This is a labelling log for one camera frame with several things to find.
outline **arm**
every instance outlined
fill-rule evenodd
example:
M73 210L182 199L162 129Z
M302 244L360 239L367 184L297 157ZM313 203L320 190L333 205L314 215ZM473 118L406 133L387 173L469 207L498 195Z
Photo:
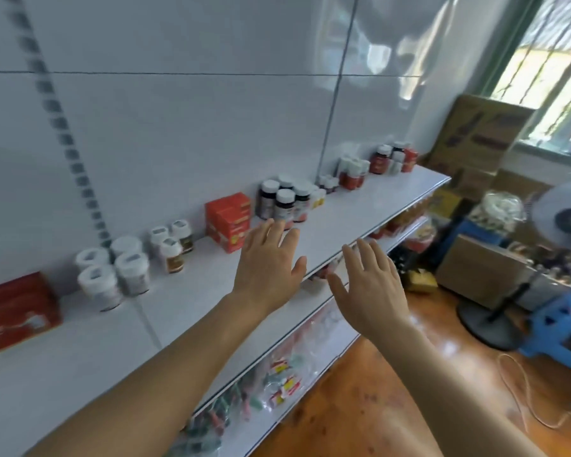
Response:
M228 358L262 320L298 290L306 258L292 269L298 230L283 222L252 230L233 291L204 318L51 432L29 457L160 457Z
M393 262L373 241L358 240L361 260L344 246L349 291L328 282L345 319L389 362L414 398L445 457L544 454L509 421L486 407L410 322Z

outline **orange floor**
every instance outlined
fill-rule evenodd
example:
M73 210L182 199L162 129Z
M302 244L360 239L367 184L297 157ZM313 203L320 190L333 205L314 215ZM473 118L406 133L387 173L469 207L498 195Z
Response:
M446 291L409 296L418 326L504 419L522 428L516 403L497 373L498 354L477 342L455 314L456 297ZM543 357L526 360L535 409L555 421L571 407L571 370ZM507 374L522 397L513 364ZM525 409L530 437L550 457L571 456L571 419L554 431ZM286 417L252 457L351 457L441 455L411 396L372 344L359 339Z

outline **hand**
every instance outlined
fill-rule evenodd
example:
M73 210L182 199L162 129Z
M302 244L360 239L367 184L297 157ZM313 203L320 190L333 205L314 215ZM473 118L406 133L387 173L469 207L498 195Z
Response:
M285 223L267 220L252 229L245 239L233 293L250 301L262 318L285 305L307 273L307 257L292 268L300 231L291 229L281 241Z
M343 255L349 273L349 291L335 274L328 284L343 316L375 345L387 334L411 326L408 303L396 267L376 241L358 239L360 258L348 245Z

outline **person's left hand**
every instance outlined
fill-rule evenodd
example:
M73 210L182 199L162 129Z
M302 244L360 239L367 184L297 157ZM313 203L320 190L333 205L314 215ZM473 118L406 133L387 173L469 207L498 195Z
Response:
M291 229L279 245L284 222L267 220L252 229L245 239L233 294L249 301L262 317L285 305L300 287L307 273L307 257L292 268L298 245L298 229Z

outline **fan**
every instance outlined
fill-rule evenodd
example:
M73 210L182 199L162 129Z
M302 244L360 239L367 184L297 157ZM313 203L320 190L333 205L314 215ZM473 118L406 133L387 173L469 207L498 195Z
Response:
M571 183L561 184L545 192L530 206L530 219L537 231L558 251L543 258L536 272L493 310L481 307L472 301L462 301L457 306L461 323L474 337L485 345L501 351L517 349L523 334L505 315L505 310L514 305L543 271L555 266L564 266L571 253Z

